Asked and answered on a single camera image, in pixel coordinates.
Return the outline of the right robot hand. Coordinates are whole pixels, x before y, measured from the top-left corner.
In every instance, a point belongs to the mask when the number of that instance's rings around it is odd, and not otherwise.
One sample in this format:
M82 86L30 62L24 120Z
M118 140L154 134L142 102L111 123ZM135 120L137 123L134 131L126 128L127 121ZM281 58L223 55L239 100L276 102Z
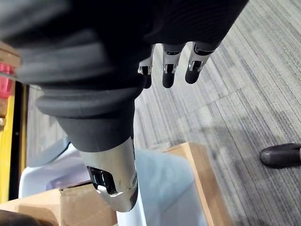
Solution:
M149 86L154 45L164 87L192 42L185 80L197 81L245 0L3 0L0 39L21 58L19 82L39 86L37 107L80 151L111 208L136 204L135 99Z

